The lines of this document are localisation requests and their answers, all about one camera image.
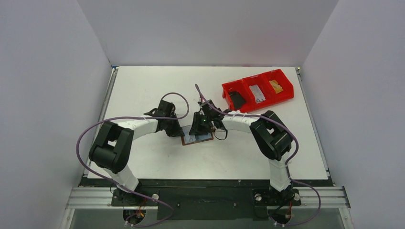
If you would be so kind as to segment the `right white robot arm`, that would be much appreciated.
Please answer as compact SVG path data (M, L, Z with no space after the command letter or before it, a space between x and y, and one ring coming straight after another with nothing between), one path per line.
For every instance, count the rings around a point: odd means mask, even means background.
M188 132L190 136L214 135L219 130L241 131L252 134L260 152L269 160L270 199L281 204L288 198L291 188L290 175L285 165L285 153L291 150L293 138L273 111L261 115L217 108L211 100L198 102L200 110L193 113L193 122Z

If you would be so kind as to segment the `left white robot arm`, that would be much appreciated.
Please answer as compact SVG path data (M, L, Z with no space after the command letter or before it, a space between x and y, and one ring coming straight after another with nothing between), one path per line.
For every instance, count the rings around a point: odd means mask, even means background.
M89 159L103 168L124 192L124 200L137 205L142 200L139 180L128 166L132 142L144 135L165 131L168 137L184 136L175 105L161 100L158 107L140 119L114 123L107 121L99 129L90 149Z

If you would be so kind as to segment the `brown leather card holder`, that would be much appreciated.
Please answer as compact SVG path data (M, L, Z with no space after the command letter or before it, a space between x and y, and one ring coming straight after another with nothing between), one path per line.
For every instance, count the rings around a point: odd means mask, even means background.
M183 126L182 127L184 136L181 137L181 144L183 146L192 145L196 143L201 143L205 141L210 141L214 139L212 133L208 133L206 135L190 135L189 131L191 130L191 125Z

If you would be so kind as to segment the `black VIP card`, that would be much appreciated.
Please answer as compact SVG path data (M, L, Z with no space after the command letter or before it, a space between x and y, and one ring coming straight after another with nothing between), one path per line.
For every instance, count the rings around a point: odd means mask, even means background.
M231 99L234 110L239 110L243 107L243 105L246 104L246 100L238 91L229 92L229 97Z

